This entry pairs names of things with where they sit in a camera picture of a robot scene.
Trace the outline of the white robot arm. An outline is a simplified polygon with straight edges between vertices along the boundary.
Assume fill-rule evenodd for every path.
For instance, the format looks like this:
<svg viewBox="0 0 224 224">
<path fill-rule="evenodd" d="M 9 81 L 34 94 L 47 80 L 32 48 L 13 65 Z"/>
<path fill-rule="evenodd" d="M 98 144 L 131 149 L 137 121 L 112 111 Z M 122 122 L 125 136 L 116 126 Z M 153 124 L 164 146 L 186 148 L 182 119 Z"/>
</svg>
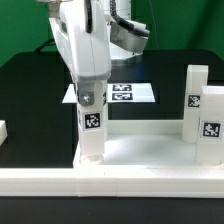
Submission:
<svg viewBox="0 0 224 224">
<path fill-rule="evenodd" d="M 148 31 L 121 18 L 116 1 L 106 14 L 99 0 L 36 0 L 48 6 L 49 22 L 58 51 L 76 84 L 78 102 L 96 102 L 96 83 L 111 74 L 111 43 L 133 53 L 143 51 Z"/>
</svg>

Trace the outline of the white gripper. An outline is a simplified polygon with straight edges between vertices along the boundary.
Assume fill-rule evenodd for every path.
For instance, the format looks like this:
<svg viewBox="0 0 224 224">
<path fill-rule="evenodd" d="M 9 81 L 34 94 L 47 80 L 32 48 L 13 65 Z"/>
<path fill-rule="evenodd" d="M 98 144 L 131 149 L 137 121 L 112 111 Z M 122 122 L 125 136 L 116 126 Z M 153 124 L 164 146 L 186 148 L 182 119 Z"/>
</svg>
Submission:
<svg viewBox="0 0 224 224">
<path fill-rule="evenodd" d="M 78 102 L 95 103 L 96 80 L 111 72 L 104 11 L 98 0 L 62 2 L 56 18 L 49 19 L 56 46 L 77 84 Z"/>
</svg>

